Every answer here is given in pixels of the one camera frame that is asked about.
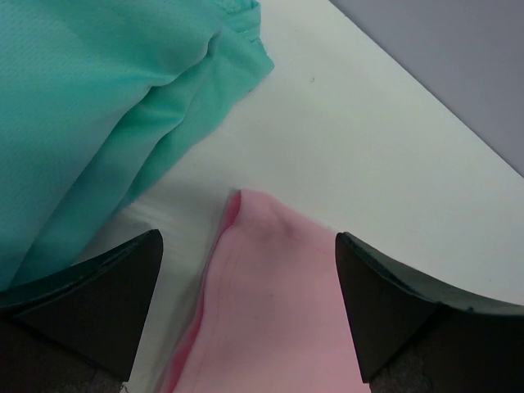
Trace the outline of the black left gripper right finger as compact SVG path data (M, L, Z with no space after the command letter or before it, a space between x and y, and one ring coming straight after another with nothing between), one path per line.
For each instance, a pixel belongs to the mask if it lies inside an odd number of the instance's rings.
M341 293L374 392L521 392L523 308L449 285L350 233L336 236Z

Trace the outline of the pink t-shirt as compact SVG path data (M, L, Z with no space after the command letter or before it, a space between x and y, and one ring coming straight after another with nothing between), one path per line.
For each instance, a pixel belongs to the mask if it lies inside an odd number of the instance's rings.
M335 233L273 197L228 199L196 310L161 392L366 392Z

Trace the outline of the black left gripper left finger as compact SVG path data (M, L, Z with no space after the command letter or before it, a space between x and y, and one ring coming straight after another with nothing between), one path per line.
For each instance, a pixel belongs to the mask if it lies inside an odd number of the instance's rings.
M1 293L1 390L120 392L130 378L160 271L145 232Z

